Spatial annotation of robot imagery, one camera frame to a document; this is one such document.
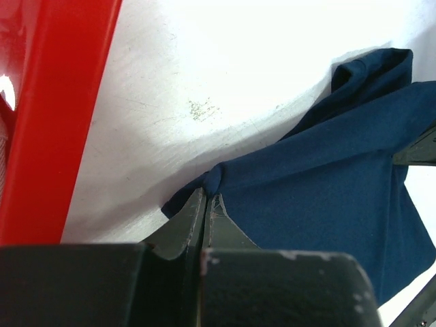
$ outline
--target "navy blue shirt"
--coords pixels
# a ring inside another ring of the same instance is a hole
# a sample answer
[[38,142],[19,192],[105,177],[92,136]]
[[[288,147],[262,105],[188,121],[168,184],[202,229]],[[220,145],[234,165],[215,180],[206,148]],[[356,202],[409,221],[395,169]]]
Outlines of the navy blue shirt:
[[264,249],[353,255],[383,304],[435,261],[435,247],[392,155],[436,119],[436,82],[411,84],[412,52],[381,49],[340,65],[332,93],[277,143],[221,162],[193,190],[221,194],[228,215]]

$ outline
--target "red plastic bar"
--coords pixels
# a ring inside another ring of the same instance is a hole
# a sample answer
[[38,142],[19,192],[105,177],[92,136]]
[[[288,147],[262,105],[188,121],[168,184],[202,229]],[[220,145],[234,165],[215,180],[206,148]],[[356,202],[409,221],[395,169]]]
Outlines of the red plastic bar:
[[59,243],[121,0],[0,0],[0,245]]

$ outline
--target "blue fabric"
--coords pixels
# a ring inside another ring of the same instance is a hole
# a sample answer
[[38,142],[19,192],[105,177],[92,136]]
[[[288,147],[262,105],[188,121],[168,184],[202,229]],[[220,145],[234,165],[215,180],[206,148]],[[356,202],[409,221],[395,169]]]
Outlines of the blue fabric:
[[217,164],[193,190],[223,196],[264,249],[340,251],[362,264],[383,304],[426,270],[435,247],[392,155],[436,119],[436,82],[411,84],[412,52],[381,49],[339,66],[332,94],[277,143]]

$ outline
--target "chipped paint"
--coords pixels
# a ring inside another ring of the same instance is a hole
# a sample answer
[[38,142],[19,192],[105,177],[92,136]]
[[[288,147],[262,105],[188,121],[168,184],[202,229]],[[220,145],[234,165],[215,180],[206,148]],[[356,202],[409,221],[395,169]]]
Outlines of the chipped paint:
[[213,258],[211,253],[213,252],[212,249],[205,249],[202,251],[201,259],[200,259],[200,276],[206,276],[207,270],[208,270],[208,263],[211,264],[219,264],[218,258]]
[[285,251],[285,250],[279,250],[279,253],[286,259],[289,260],[297,260],[297,257],[299,255],[303,257],[307,256],[315,256],[320,257],[324,261],[330,261],[332,257],[338,256],[338,254],[335,253],[329,253],[329,252],[312,252],[312,251]]
[[363,300],[363,297],[359,294],[353,294],[353,298],[354,300],[360,302],[361,300]]
[[363,307],[361,305],[355,305],[354,310],[356,310],[357,313],[364,313],[365,312],[365,310],[363,309]]
[[349,261],[353,261],[355,262],[356,259],[354,258],[354,256],[348,254],[348,253],[341,253],[342,256],[346,257]]

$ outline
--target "white tabletop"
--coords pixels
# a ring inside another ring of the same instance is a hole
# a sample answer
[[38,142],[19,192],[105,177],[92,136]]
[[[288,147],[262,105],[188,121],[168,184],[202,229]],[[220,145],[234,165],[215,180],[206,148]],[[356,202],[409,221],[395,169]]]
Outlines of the white tabletop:
[[[414,80],[436,79],[436,1],[124,0],[63,242],[142,240],[177,189],[278,140],[339,63],[381,47],[412,48]],[[436,240],[434,185],[434,168],[408,176]],[[386,324],[435,271],[381,308]]]

